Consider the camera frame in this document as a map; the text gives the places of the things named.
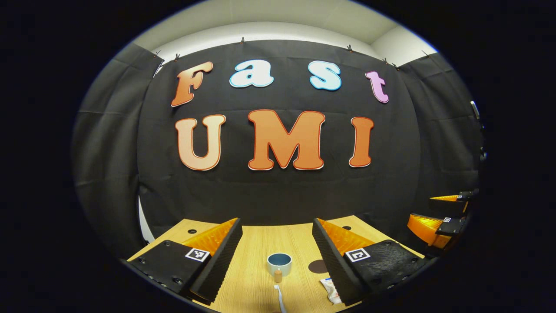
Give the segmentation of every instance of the black fabric backdrop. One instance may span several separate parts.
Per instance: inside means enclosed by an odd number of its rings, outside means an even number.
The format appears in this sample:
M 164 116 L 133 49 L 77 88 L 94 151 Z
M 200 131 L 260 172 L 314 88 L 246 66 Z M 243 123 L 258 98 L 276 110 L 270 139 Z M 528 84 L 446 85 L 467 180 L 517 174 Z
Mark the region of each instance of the black fabric backdrop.
M 234 67 L 252 59 L 270 62 L 274 82 L 234 88 Z M 320 60 L 341 70 L 336 91 L 317 90 L 307 66 Z M 406 226 L 410 213 L 426 214 L 427 199 L 478 187 L 479 124 L 463 83 L 437 53 L 397 71 L 373 57 L 302 41 L 254 41 L 192 53 L 169 62 L 126 47 L 102 71 L 82 105 L 74 134 L 78 194 L 87 217 L 119 257 L 143 246 L 137 193 L 154 236 L 183 218 L 245 225 L 308 223 L 352 214 L 418 250 L 426 247 Z M 177 74 L 211 61 L 188 104 L 172 108 Z M 389 102 L 374 97 L 365 73 L 385 80 Z M 320 170 L 253 171 L 254 126 L 250 111 L 276 110 L 287 130 L 306 110 L 325 114 Z M 177 151 L 176 121 L 197 119 L 193 147 L 207 149 L 203 117 L 224 114 L 221 159 L 208 171 L 184 166 Z M 351 118 L 374 121 L 368 167 L 352 168 Z

